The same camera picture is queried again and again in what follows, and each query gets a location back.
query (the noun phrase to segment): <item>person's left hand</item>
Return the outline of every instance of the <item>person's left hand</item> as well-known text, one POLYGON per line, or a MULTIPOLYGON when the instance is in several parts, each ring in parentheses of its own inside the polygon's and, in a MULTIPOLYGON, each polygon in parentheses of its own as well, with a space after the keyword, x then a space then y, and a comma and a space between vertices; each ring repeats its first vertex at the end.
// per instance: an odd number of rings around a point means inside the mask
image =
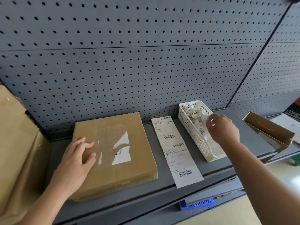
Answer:
POLYGON ((80 188, 96 161, 96 153, 93 152, 83 164, 84 150, 94 145, 94 141, 91 143, 84 141, 85 137, 80 140, 74 139, 69 144, 48 186, 51 190, 60 193, 59 195, 65 200, 80 188))

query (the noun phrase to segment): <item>white plastic basket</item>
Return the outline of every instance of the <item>white plastic basket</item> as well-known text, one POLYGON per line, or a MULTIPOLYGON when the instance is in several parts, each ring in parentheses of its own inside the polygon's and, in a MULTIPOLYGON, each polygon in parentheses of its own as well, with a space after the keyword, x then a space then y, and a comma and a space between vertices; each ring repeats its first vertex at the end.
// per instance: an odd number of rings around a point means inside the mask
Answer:
POLYGON ((199 100, 192 102, 183 102, 179 104, 178 118, 185 127, 185 129, 188 131, 192 139, 194 140, 195 144, 197 145, 207 162, 212 162, 214 160, 226 157, 226 154, 221 148, 221 146, 218 143, 216 143, 210 136, 207 138, 207 140, 203 138, 203 134, 201 134, 201 132, 197 130, 195 125, 192 123, 192 121, 182 109, 183 105, 187 105, 188 107, 195 105, 197 109, 204 110, 209 115, 211 115, 213 112, 203 102, 199 100))

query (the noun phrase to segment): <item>person's right arm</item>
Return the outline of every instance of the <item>person's right arm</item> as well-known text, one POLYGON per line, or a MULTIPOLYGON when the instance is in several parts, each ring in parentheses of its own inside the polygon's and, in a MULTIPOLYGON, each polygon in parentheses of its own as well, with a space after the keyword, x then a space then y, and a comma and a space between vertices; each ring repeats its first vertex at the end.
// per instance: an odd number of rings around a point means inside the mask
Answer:
POLYGON ((240 143, 238 128, 232 121, 212 114, 206 126, 230 159, 261 223, 300 224, 300 198, 240 143))

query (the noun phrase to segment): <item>human hand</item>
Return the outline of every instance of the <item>human hand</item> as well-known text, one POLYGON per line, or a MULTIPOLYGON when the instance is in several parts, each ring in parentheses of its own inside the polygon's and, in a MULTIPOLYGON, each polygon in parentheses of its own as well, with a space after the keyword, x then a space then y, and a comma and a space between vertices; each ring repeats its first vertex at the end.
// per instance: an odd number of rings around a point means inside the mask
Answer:
POLYGON ((212 139, 221 147, 224 144, 240 141, 238 128, 232 123, 232 120, 225 115, 213 113, 209 116, 206 127, 212 139))
POLYGON ((48 186, 65 200, 80 188, 96 161, 96 153, 93 152, 83 164, 84 150, 94 145, 94 141, 91 143, 84 141, 85 137, 80 140, 74 139, 69 144, 48 186))

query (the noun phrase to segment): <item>forearm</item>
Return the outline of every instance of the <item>forearm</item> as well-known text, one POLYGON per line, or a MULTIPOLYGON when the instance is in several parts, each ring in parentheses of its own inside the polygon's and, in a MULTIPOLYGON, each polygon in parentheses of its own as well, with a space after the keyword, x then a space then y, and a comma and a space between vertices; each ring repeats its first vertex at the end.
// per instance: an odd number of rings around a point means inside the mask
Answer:
POLYGON ((300 223, 298 196, 240 142, 221 145, 263 225, 300 223))
POLYGON ((19 225, 51 225, 65 201, 60 191, 48 187, 32 204, 19 225))

